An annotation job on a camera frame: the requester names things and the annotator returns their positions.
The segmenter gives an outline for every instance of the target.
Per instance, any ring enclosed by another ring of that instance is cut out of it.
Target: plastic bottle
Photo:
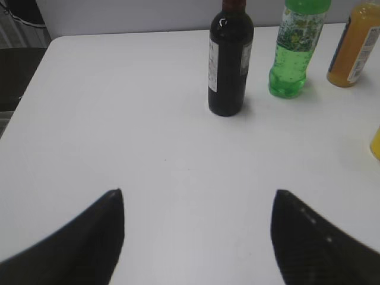
[[[327,79],[334,85],[356,83],[380,35],[380,0],[363,1],[351,12]]]
[[[370,150],[373,155],[380,160],[380,128],[370,144]]]
[[[277,97],[290,99],[305,84],[331,0],[286,0],[285,5],[269,89]]]

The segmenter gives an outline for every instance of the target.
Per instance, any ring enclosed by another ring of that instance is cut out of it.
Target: orange juice bottle
[[[380,128],[370,144],[370,150],[372,151],[373,155],[378,160],[380,160]]]
[[[353,8],[327,79],[334,85],[350,87],[360,73],[380,35],[380,0],[366,0]]]

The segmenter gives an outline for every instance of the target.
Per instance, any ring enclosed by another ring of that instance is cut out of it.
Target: bottle label
[[[252,42],[243,46],[242,63],[240,65],[240,76],[246,75],[249,69],[249,60],[251,59]]]
[[[375,46],[376,41],[380,35],[380,27],[372,27],[369,29],[366,39],[363,42],[363,46],[355,60],[354,65],[352,66],[350,75],[347,79],[350,83],[355,83],[360,74],[363,71],[364,65],[366,64],[369,55],[372,52],[373,47]]]
[[[285,7],[278,31],[277,44],[294,52],[314,50],[321,34],[326,13],[298,14]]]
[[[209,42],[208,54],[208,87],[217,92],[218,88],[218,62],[219,62],[219,45],[211,39]]]
[[[337,50],[335,51],[335,55],[334,55],[334,57],[332,58],[332,61],[331,61],[330,67],[329,67],[329,69],[328,69],[328,72],[331,72],[331,71],[333,70],[333,67],[334,67],[335,61],[337,60],[337,57],[338,57],[338,54],[339,54],[340,48],[342,47],[343,41],[344,41],[344,39],[346,38],[346,34],[347,34],[347,32],[349,31],[350,26],[351,26],[351,17],[349,18],[349,20],[348,20],[348,22],[347,22],[347,24],[346,24],[346,27],[344,28],[343,34],[342,34],[342,36],[340,37],[340,41],[339,41],[339,44],[338,44]]]

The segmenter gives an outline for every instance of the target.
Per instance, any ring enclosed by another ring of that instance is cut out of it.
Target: gray wall
[[[36,0],[52,38],[73,34],[208,29],[221,0]],[[332,0],[328,23],[345,22],[357,0]],[[284,0],[247,0],[254,24],[275,26]]]

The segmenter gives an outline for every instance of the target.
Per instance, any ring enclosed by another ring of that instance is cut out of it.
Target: white label
[[[240,75],[245,75],[248,73],[249,60],[251,58],[252,42],[248,43],[243,47],[242,52],[242,64],[240,66]]]
[[[350,83],[355,83],[362,73],[364,65],[366,64],[369,55],[372,52],[373,47],[380,35],[380,27],[372,27],[369,29],[367,37],[363,43],[362,49],[360,50],[355,63],[351,69],[348,81]]]
[[[210,39],[208,55],[208,86],[213,91],[218,87],[219,45]]]

